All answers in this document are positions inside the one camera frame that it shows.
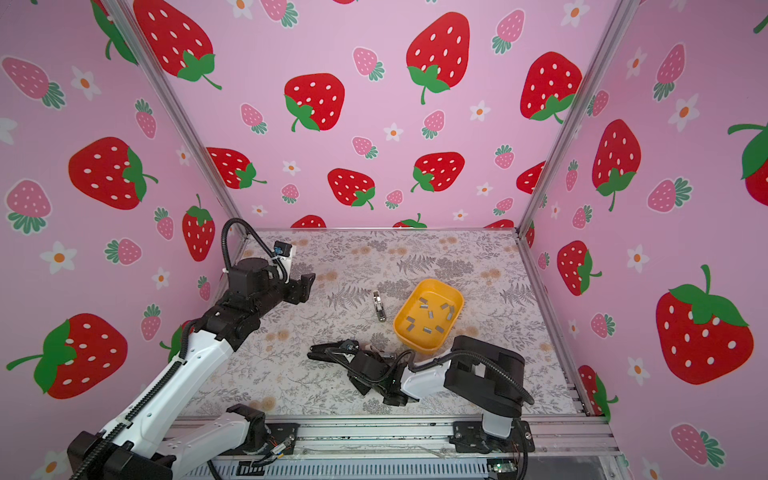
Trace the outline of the beige mini stapler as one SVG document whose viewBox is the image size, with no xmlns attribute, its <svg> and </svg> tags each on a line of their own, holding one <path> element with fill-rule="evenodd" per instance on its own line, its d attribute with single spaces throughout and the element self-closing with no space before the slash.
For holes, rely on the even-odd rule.
<svg viewBox="0 0 768 480">
<path fill-rule="evenodd" d="M 373 292 L 373 303 L 374 303 L 374 309 L 375 309 L 375 313 L 378 321 L 385 322 L 387 320 L 387 315 L 386 315 L 383 300 L 379 291 Z"/>
</svg>

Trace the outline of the yellow plastic tray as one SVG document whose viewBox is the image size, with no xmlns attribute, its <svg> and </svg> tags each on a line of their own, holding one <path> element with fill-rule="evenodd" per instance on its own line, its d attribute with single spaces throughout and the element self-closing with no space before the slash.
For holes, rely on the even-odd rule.
<svg viewBox="0 0 768 480">
<path fill-rule="evenodd" d="M 444 344 L 464 306 L 459 290 L 436 279 L 420 282 L 393 321 L 394 332 L 407 347 L 436 353 Z"/>
</svg>

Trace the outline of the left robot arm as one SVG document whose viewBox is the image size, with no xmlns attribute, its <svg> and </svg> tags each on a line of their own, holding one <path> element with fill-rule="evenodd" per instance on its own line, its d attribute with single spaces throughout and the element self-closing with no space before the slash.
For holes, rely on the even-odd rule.
<svg viewBox="0 0 768 480">
<path fill-rule="evenodd" d="M 221 236 L 227 289 L 200 318 L 181 331 L 179 350 L 142 394 L 97 434 L 80 433 L 67 449 L 75 479 L 181 479 L 215 457 L 242 449 L 275 460 L 283 446 L 273 444 L 264 412 L 236 404 L 191 433 L 169 440 L 170 427 L 206 380 L 283 302 L 309 299 L 314 274 L 290 276 L 290 243 L 268 246 L 245 220 L 231 218 L 264 250 L 263 258 L 233 263 Z"/>
</svg>

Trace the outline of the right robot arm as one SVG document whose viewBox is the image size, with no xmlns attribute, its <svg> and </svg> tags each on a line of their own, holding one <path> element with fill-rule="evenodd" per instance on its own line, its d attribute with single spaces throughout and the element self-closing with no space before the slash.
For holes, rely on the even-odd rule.
<svg viewBox="0 0 768 480">
<path fill-rule="evenodd" d="M 310 356 L 342 367 L 361 395 L 376 392 L 388 406 L 450 392 L 478 407 L 483 432 L 498 439 L 508 438 L 523 407 L 535 404 L 524 388 L 525 359 L 466 335 L 457 336 L 447 353 L 422 362 L 413 350 L 383 355 L 356 340 L 316 345 Z"/>
</svg>

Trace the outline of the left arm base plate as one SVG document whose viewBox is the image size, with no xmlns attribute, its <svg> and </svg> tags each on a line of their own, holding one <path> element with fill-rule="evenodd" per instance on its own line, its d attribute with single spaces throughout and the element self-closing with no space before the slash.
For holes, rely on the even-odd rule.
<svg viewBox="0 0 768 480">
<path fill-rule="evenodd" d="M 266 457 L 280 447 L 279 455 L 292 455 L 298 437 L 298 423 L 267 423 L 244 445 L 231 450 L 235 455 Z"/>
</svg>

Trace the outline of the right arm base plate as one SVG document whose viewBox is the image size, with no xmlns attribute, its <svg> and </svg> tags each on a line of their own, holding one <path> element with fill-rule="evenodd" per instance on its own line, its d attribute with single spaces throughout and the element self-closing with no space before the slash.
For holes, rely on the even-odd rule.
<svg viewBox="0 0 768 480">
<path fill-rule="evenodd" d="M 529 424 L 518 420 L 512 422 L 510 434 L 505 438 L 486 433 L 480 421 L 456 421 L 452 424 L 449 443 L 455 446 L 458 453 L 486 455 L 532 453 L 536 449 Z"/>
</svg>

